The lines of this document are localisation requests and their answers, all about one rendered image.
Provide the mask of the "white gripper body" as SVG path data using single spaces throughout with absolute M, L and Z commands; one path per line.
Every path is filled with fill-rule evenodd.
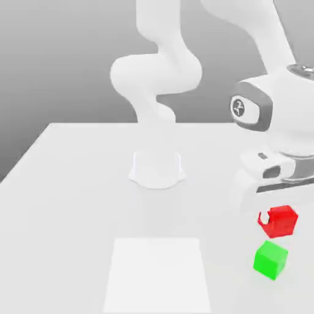
M 314 202 L 314 177 L 299 182 L 254 186 L 240 193 L 239 211 L 257 212 L 267 207 Z

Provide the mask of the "small red cube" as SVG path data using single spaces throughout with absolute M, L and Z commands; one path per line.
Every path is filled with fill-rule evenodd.
M 270 239 L 293 235 L 299 215 L 289 205 L 271 207 L 267 211 L 268 222 L 263 223 L 261 212 L 258 216 L 258 224 Z

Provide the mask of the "small green cube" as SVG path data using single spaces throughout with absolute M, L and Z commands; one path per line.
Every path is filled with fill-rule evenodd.
M 271 280 L 276 280 L 285 268 L 288 250 L 266 240 L 256 251 L 253 268 Z

